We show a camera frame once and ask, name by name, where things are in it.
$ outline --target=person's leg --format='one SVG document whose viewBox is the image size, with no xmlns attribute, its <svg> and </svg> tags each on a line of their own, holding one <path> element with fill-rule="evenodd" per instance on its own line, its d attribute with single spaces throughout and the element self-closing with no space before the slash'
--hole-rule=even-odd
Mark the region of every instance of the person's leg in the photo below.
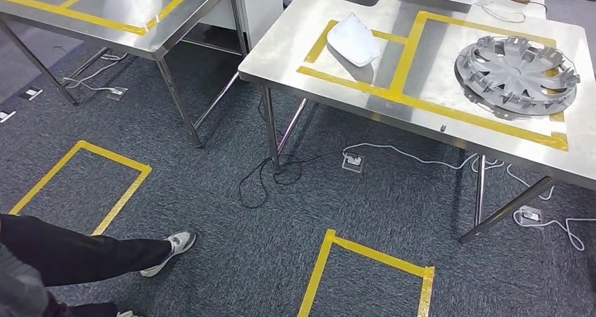
<svg viewBox="0 0 596 317">
<path fill-rule="evenodd" d="M 87 236 L 31 216 L 0 214 L 0 222 L 0 243 L 37 269 L 49 287 L 95 282 L 149 269 L 163 264 L 173 252 L 169 240 L 121 241 Z"/>
</svg>

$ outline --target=floor outlet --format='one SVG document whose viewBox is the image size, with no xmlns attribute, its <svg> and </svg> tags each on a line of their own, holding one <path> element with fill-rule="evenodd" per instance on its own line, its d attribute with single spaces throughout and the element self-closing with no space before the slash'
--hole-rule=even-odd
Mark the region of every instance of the floor outlet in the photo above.
<svg viewBox="0 0 596 317">
<path fill-rule="evenodd" d="M 538 208 L 530 206 L 521 206 L 519 208 L 519 222 L 521 224 L 541 224 L 542 223 L 542 211 Z"/>
<path fill-rule="evenodd" d="M 109 99 L 114 99 L 115 101 L 120 101 L 122 100 L 122 97 L 124 97 L 124 94 L 128 91 L 128 89 L 125 89 L 124 87 L 115 87 L 113 89 L 111 89 L 110 91 L 108 91 L 108 98 Z"/>
<path fill-rule="evenodd" d="M 364 157 L 354 153 L 346 153 L 342 168 L 351 172 L 362 173 L 362 166 L 364 166 Z"/>
</svg>

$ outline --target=shoe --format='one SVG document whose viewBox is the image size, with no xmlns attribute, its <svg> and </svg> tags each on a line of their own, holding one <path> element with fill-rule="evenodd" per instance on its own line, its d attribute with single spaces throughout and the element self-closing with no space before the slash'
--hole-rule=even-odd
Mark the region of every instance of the shoe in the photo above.
<svg viewBox="0 0 596 317">
<path fill-rule="evenodd" d="M 174 256 L 180 255 L 186 250 L 189 250 L 195 244 L 197 240 L 197 234 L 191 233 L 190 231 L 180 231 L 178 233 L 170 235 L 166 241 L 171 243 L 171 252 L 168 257 L 157 266 L 141 270 L 141 275 L 145 277 L 153 277 L 163 269 L 167 262 Z"/>
<path fill-rule="evenodd" d="M 119 312 L 116 317 L 141 317 L 141 316 L 137 316 L 137 315 L 133 315 L 132 311 L 127 311 L 127 312 Z"/>
</svg>

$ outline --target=white power adapter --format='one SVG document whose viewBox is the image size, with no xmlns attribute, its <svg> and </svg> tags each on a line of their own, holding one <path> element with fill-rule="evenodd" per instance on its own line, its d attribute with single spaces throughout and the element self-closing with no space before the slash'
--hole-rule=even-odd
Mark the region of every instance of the white power adapter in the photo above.
<svg viewBox="0 0 596 317">
<path fill-rule="evenodd" d="M 363 158 L 356 153 L 346 152 L 342 160 L 342 168 L 351 172 L 362 173 L 362 167 L 364 165 Z"/>
<path fill-rule="evenodd" d="M 347 163 L 353 164 L 354 166 L 360 166 L 360 164 L 362 163 L 362 158 L 359 157 L 358 155 L 355 157 L 348 155 L 346 157 L 346 159 L 347 159 L 347 161 L 346 161 Z"/>
</svg>

